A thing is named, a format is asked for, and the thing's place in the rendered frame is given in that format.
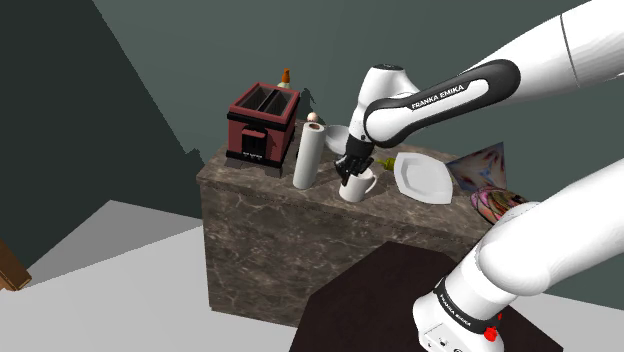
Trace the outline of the white bowl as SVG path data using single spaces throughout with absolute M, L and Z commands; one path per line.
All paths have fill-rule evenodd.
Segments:
M 336 155 L 344 155 L 348 137 L 349 128 L 347 126 L 329 125 L 326 127 L 325 146 Z

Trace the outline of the white mug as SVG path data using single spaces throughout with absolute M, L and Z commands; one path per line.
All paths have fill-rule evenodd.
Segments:
M 359 175 L 350 175 L 346 185 L 339 189 L 340 197 L 347 202 L 360 202 L 375 187 L 377 176 L 371 168 Z

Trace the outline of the white paper towel roll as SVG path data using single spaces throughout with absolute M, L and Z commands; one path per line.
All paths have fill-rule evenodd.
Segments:
M 306 122 L 302 130 L 293 174 L 293 186 L 308 189 L 316 179 L 323 152 L 326 133 L 325 127 L 317 122 Z

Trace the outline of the white angular plate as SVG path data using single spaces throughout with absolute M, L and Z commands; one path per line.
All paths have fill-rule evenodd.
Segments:
M 452 202 L 453 182 L 443 162 L 425 154 L 400 152 L 393 172 L 403 195 L 426 204 Z

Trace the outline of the red and black toaster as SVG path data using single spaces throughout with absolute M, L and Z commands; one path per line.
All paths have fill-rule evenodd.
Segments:
M 300 92 L 261 82 L 253 84 L 228 109 L 225 165 L 259 165 L 281 178 L 294 139 Z

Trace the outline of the colourful patterned square plate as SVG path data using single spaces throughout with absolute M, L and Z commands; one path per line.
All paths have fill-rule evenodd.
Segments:
M 448 162 L 446 167 L 462 190 L 507 188 L 503 142 Z

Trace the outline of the brown marble counter block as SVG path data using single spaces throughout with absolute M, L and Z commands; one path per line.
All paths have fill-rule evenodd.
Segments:
M 313 292 L 383 243 L 458 261 L 490 227 L 465 192 L 454 190 L 448 205 L 418 202 L 379 164 L 375 187 L 346 202 L 330 151 L 315 183 L 299 190 L 292 184 L 298 147 L 293 141 L 279 178 L 254 164 L 227 166 L 225 146 L 197 174 L 213 310 L 296 326 Z

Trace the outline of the colourful patterned bowl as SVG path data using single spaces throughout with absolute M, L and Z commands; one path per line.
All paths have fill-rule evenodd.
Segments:
M 495 224 L 508 210 L 527 200 L 509 190 L 484 186 L 471 194 L 473 208 L 488 222 Z

